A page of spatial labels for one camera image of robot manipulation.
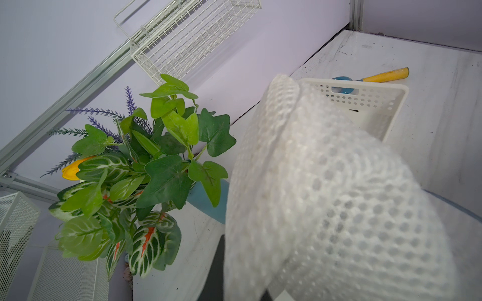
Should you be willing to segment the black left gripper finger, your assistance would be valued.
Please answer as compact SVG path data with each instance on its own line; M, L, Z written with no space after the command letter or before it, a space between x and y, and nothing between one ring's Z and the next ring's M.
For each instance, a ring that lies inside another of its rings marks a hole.
M225 255L225 235L220 241L212 265L198 301L223 301L223 268Z

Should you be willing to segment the white mesh laundry bag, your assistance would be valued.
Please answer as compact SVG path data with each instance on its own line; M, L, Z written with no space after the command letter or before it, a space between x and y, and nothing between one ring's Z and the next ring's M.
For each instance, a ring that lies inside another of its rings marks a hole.
M267 87L227 203L225 300L480 300L481 223L314 86Z

